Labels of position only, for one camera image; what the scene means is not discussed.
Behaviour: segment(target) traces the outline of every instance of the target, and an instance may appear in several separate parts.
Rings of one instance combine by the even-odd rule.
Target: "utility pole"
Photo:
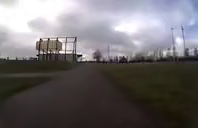
[[[110,46],[108,45],[108,61],[110,61]]]
[[[174,39],[174,28],[171,28],[172,41],[173,41],[173,61],[175,62],[175,39]]]
[[[186,49],[186,44],[185,44],[185,33],[184,33],[184,27],[183,26],[181,26],[181,30],[182,30],[182,38],[183,38],[183,43],[184,43],[184,56],[186,56],[186,51],[185,51],[185,49]]]

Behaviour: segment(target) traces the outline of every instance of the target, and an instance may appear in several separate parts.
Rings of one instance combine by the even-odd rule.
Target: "bare tree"
[[[102,54],[101,51],[99,49],[97,49],[94,53],[93,53],[93,58],[97,61],[100,62],[101,58],[102,58]]]

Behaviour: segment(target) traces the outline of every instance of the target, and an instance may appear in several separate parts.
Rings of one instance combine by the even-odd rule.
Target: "tree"
[[[97,61],[100,62],[101,58],[102,58],[102,54],[101,51],[99,49],[97,49],[94,53],[93,53],[93,58]]]
[[[194,49],[194,56],[198,56],[198,49],[197,48]]]

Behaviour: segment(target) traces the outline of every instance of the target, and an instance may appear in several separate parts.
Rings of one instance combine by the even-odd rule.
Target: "asphalt road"
[[[135,106],[98,72],[85,65],[7,100],[3,128],[155,128]]]

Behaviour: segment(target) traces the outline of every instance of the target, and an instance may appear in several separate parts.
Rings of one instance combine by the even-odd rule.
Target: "pole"
[[[66,61],[66,47],[67,47],[67,37],[66,37],[66,42],[65,42],[65,61]]]
[[[185,33],[184,33],[184,27],[183,26],[181,26],[181,30],[182,30],[182,38],[183,38],[183,43],[184,43],[184,56],[186,56]]]
[[[56,51],[55,51],[55,61],[58,61],[58,43],[59,43],[59,38],[56,38]]]
[[[108,45],[108,61],[110,61],[110,45]]]
[[[175,39],[174,39],[174,28],[171,28],[172,32],[172,41],[173,41],[173,61],[175,62]]]
[[[49,59],[49,56],[48,56],[48,51],[49,51],[49,43],[50,43],[50,38],[48,38],[48,41],[47,41],[47,50],[46,50],[46,60],[48,61]]]
[[[40,55],[41,55],[41,42],[42,42],[42,39],[40,38],[39,44],[38,44],[38,60],[40,60]]]

